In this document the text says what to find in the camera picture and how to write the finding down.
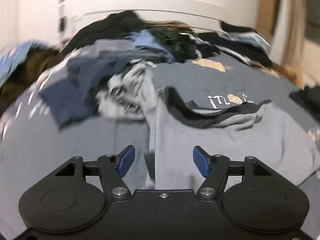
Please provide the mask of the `grey sweatshirt with dark collar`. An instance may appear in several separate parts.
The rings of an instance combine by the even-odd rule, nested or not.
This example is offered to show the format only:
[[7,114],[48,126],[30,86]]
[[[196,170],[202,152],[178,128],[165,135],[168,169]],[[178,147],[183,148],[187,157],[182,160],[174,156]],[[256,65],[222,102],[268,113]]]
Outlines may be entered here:
[[150,129],[155,189],[198,189],[196,146],[235,161],[254,156],[295,185],[319,168],[310,118],[281,94],[228,82],[205,69],[156,68],[157,103]]

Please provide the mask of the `stack of folded clothes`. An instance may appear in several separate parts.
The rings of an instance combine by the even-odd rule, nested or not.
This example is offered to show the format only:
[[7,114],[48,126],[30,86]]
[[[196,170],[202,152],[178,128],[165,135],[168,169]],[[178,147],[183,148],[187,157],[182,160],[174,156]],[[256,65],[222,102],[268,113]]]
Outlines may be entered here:
[[273,66],[268,57],[270,44],[256,29],[223,21],[220,21],[220,28],[220,32],[199,33],[198,37],[249,66]]

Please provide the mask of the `black clothes pile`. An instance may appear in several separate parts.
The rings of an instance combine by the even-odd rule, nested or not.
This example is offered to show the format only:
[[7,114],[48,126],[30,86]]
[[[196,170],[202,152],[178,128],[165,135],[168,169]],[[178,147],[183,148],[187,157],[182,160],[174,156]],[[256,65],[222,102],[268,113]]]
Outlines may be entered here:
[[110,14],[80,29],[61,53],[93,45],[97,40],[128,39],[137,49],[146,49],[161,55],[167,63],[184,63],[188,59],[214,57],[219,49],[200,41],[189,25],[180,21],[145,21],[134,11]]

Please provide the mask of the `crumpled grey garment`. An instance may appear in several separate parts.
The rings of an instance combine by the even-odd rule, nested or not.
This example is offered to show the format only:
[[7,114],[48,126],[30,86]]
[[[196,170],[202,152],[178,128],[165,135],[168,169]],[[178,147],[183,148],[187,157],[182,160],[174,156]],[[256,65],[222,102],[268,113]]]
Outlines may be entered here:
[[157,103],[151,71],[155,66],[150,61],[140,61],[128,72],[111,77],[107,90],[96,95],[98,113],[107,119],[144,119],[151,123]]

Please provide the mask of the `navy blue garment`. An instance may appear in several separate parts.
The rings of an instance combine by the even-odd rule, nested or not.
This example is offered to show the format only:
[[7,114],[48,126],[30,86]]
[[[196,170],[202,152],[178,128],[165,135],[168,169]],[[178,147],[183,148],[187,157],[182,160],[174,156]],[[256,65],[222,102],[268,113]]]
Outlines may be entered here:
[[69,59],[67,77],[40,92],[56,124],[62,128],[97,114],[95,89],[101,80],[107,82],[121,73],[129,63],[127,57],[89,57]]

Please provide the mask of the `grey quilted bedspread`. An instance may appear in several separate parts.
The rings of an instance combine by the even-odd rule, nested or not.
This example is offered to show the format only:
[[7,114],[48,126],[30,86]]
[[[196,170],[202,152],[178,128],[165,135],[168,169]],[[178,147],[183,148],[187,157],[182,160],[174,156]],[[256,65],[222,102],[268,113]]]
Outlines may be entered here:
[[[281,94],[293,102],[289,93],[295,87],[287,79],[272,77],[227,54],[220,54],[215,61],[225,66],[226,71],[186,62],[159,64],[152,73],[156,68],[187,72],[205,69],[212,74],[223,74],[228,82],[236,80],[266,94]],[[310,118],[311,126],[307,129],[310,137],[317,122],[293,103]],[[16,107],[16,114],[7,123],[1,140],[1,234],[7,239],[13,239],[25,230],[18,212],[18,201],[23,192],[73,156],[94,160],[103,154],[117,153],[131,144],[136,148],[136,159],[125,182],[132,190],[155,185],[155,155],[150,150],[151,128],[146,122],[107,120],[96,116],[59,129],[37,92],[25,93]]]

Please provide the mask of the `dark dotted folded garment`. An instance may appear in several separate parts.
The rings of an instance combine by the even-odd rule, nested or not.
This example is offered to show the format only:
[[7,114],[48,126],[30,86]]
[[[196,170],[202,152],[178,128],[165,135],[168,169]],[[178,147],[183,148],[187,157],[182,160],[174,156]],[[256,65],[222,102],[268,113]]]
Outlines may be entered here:
[[319,122],[320,118],[320,88],[305,86],[303,90],[298,90],[289,94],[289,97],[298,105],[303,107],[310,115]]

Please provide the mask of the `blue folded shirt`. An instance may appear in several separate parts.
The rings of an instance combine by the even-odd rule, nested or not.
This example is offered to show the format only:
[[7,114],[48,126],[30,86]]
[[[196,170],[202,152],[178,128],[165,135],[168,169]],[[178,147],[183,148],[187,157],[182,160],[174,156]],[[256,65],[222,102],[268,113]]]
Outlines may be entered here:
[[160,55],[165,62],[174,63],[175,58],[170,51],[156,41],[154,36],[146,29],[139,32],[131,32],[127,39],[133,42],[136,49],[144,49]]

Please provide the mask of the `brown jacket with blue cloth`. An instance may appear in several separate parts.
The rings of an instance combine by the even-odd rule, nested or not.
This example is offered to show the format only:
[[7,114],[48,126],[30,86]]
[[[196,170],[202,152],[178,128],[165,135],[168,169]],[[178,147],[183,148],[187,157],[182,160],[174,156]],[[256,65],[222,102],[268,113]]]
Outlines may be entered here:
[[20,43],[1,58],[1,113],[49,68],[65,56],[37,42]]

